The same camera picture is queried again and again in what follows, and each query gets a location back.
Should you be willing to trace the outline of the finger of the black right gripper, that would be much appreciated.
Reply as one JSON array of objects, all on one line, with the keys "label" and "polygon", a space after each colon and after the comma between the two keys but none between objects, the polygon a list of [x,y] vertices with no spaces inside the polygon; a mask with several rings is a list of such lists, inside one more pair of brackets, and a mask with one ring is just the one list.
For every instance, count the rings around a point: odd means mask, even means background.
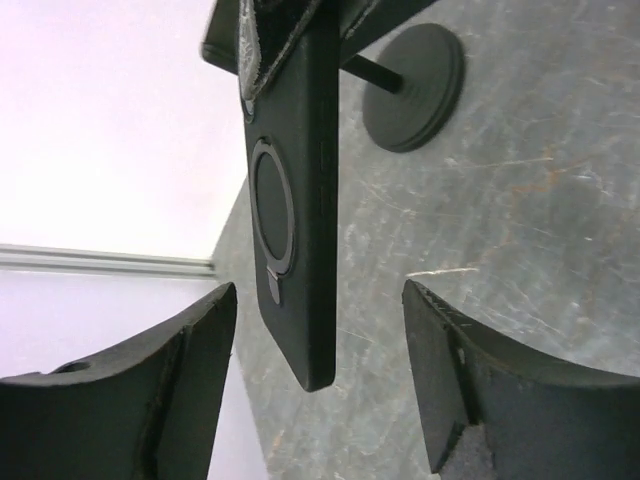
[{"label": "finger of the black right gripper", "polygon": [[340,66],[435,0],[346,0],[340,2]]},{"label": "finger of the black right gripper", "polygon": [[240,94],[255,100],[311,21],[318,0],[241,1],[237,63]]}]

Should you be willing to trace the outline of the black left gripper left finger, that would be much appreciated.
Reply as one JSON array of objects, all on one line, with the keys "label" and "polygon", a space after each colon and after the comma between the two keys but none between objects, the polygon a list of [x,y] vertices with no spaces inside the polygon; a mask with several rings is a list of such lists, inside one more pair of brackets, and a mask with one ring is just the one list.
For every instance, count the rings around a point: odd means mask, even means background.
[{"label": "black left gripper left finger", "polygon": [[50,373],[1,381],[5,479],[204,479],[236,326],[223,284]]}]

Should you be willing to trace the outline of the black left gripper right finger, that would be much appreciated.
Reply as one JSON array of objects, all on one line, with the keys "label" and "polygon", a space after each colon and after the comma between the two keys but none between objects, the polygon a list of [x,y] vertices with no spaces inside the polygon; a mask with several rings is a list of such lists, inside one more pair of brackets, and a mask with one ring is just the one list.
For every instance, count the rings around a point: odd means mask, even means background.
[{"label": "black left gripper right finger", "polygon": [[402,292],[429,466],[443,479],[635,479],[639,380],[538,351],[424,285]]}]

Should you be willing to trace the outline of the black phone stand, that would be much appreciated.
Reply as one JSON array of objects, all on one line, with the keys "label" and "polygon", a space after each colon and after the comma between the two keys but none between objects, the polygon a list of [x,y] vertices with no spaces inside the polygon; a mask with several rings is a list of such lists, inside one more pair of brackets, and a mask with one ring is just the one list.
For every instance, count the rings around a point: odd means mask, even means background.
[{"label": "black phone stand", "polygon": [[362,117],[371,140],[406,153],[432,140],[454,113],[466,60],[454,32],[426,23],[401,32],[377,60],[355,55],[342,69],[368,83]]}]

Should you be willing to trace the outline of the black smartphone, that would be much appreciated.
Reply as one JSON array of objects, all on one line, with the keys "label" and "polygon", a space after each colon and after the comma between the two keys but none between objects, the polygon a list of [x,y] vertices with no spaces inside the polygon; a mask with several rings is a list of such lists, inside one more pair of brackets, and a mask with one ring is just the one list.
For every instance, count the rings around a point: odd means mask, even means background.
[{"label": "black smartphone", "polygon": [[255,100],[240,94],[239,3],[218,1],[202,58],[235,74],[244,117],[257,302],[301,387],[336,371],[339,5],[320,5]]}]

